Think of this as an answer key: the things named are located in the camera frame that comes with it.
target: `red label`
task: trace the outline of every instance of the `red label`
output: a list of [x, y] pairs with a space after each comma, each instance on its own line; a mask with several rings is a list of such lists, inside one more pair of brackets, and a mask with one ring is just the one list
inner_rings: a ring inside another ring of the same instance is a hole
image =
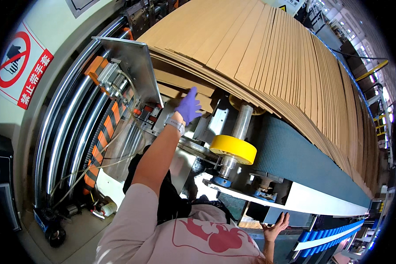
[[28, 105], [32, 98], [32, 94], [34, 93], [38, 82], [41, 80], [42, 75], [46, 71], [48, 65], [53, 60], [53, 58], [54, 58], [53, 55], [51, 55], [51, 53], [47, 49], [45, 49], [44, 52], [41, 54], [37, 63], [32, 68], [31, 73], [26, 79], [25, 86], [22, 89], [21, 95], [19, 96], [19, 100], [18, 100], [19, 107], [23, 109], [28, 108]]

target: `yellow roller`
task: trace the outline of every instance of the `yellow roller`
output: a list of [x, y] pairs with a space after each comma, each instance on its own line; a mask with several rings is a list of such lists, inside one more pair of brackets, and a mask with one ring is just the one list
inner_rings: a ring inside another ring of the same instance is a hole
[[257, 149], [253, 145], [227, 135], [215, 136], [210, 150], [218, 155], [231, 156], [245, 165], [252, 165], [257, 154]]

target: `black cable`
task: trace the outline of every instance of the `black cable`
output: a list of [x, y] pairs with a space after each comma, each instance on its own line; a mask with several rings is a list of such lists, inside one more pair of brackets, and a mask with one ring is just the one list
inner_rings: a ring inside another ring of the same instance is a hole
[[340, 53], [342, 55], [346, 55], [346, 56], [351, 56], [351, 57], [355, 57], [355, 58], [360, 58], [360, 59], [370, 59], [370, 60], [387, 60], [387, 58], [371, 58], [371, 57], [361, 57], [361, 56], [356, 56], [356, 55], [352, 55], [352, 54], [348, 54], [348, 53], [344, 53], [335, 49], [332, 49], [329, 47], [329, 49], [331, 49], [334, 52]]

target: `wristwatch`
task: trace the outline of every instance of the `wristwatch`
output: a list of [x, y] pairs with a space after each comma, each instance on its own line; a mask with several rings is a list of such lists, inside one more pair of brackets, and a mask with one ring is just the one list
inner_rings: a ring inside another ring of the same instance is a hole
[[173, 118], [168, 118], [166, 122], [164, 122], [164, 125], [169, 124], [177, 128], [180, 132], [180, 136], [183, 136], [185, 134], [185, 126], [180, 123], [179, 121], [173, 119]]

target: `safety sign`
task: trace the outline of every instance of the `safety sign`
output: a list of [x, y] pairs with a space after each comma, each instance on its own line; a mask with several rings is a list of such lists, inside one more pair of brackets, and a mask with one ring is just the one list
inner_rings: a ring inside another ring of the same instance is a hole
[[53, 55], [22, 22], [0, 63], [0, 94], [27, 109]]

